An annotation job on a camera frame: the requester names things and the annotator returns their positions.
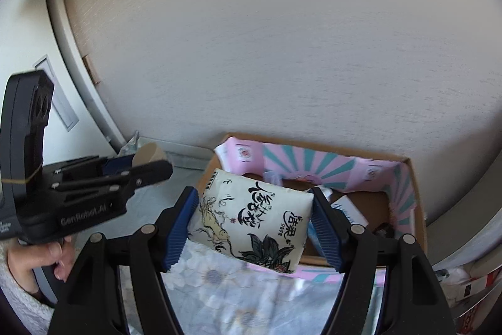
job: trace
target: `cardboard box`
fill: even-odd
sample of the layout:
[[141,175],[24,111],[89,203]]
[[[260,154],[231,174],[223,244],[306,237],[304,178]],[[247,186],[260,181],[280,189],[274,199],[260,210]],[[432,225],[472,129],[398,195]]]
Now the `cardboard box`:
[[[418,192],[418,185],[415,178],[415,174],[413,172],[413,166],[411,164],[411,160],[406,157],[400,157],[398,155],[393,154],[383,154],[383,153],[375,153],[362,149],[349,149],[349,148],[341,148],[341,147],[333,147],[330,145],[325,145],[321,143],[306,143],[297,140],[291,139],[283,139],[283,138],[270,138],[263,137],[260,135],[246,134],[246,133],[229,133],[225,135],[222,142],[225,142],[230,137],[236,137],[238,139],[249,139],[254,141],[259,141],[262,143],[276,143],[276,144],[284,144],[284,145],[293,145],[296,147],[309,148],[313,150],[325,151],[325,152],[334,152],[340,155],[345,156],[353,156],[353,157],[361,157],[361,158],[372,158],[372,159],[380,159],[380,160],[393,160],[396,162],[405,163],[410,169],[411,181],[413,185],[413,189],[415,191],[415,198],[417,202],[417,207],[415,208],[415,237],[417,238],[417,242],[420,244],[425,254],[427,254],[427,236],[425,229],[424,216],[422,212],[422,206],[420,203],[420,196]],[[202,195],[204,192],[205,186],[208,183],[211,175],[213,174],[216,168],[221,168],[220,161],[218,156],[215,154],[213,158],[210,160],[204,174],[200,178],[197,183],[197,190],[199,195]],[[248,178],[253,178],[257,180],[261,180],[262,177],[254,174],[245,174],[244,176]],[[300,182],[295,180],[284,180],[284,186],[297,190],[306,190],[311,188],[313,185],[308,182]],[[335,201],[339,197],[344,194],[334,192],[331,195],[330,202]],[[369,225],[367,228],[369,230],[373,230],[378,227],[383,222],[389,222],[389,209],[388,209],[388,197],[383,192],[352,192],[346,193],[354,205],[359,209],[359,211],[365,216]],[[315,265],[315,266],[327,266],[327,261],[325,258],[320,257],[317,251],[315,250],[310,240],[307,239],[307,243],[305,245],[305,249],[303,251],[302,259],[300,260],[301,264],[307,265]]]

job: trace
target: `pink and teal box lining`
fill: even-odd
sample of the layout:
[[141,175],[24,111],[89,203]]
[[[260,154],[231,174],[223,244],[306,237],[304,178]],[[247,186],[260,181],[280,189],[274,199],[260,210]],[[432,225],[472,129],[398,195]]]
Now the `pink and teal box lining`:
[[263,175],[309,181],[342,193],[385,192],[396,238],[415,234],[417,206],[409,167],[403,162],[346,157],[308,148],[230,137],[215,149],[222,168],[237,175]]

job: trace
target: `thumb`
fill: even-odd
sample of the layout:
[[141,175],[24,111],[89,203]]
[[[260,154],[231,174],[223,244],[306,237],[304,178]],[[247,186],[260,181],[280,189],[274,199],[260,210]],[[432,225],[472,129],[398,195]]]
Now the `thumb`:
[[9,257],[16,260],[21,270],[50,266],[59,260],[61,254],[61,245],[56,242],[36,246],[14,246],[9,250]]

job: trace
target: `white wall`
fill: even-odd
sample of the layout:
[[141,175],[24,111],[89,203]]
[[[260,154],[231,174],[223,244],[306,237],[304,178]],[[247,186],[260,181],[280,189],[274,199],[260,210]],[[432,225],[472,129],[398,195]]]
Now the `white wall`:
[[502,147],[501,0],[66,0],[125,136],[410,156],[434,219]]
[[13,73],[33,70],[47,56],[79,122],[67,132],[51,109],[44,133],[44,163],[115,152],[97,128],[75,89],[54,39],[45,0],[0,0],[0,98]]

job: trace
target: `beige cylindrical object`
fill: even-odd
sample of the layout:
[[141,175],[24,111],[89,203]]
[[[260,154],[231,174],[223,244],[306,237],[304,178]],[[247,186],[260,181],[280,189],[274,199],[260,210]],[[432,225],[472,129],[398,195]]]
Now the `beige cylindrical object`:
[[132,158],[132,166],[144,165],[162,159],[167,159],[166,153],[156,143],[148,143],[136,151]]

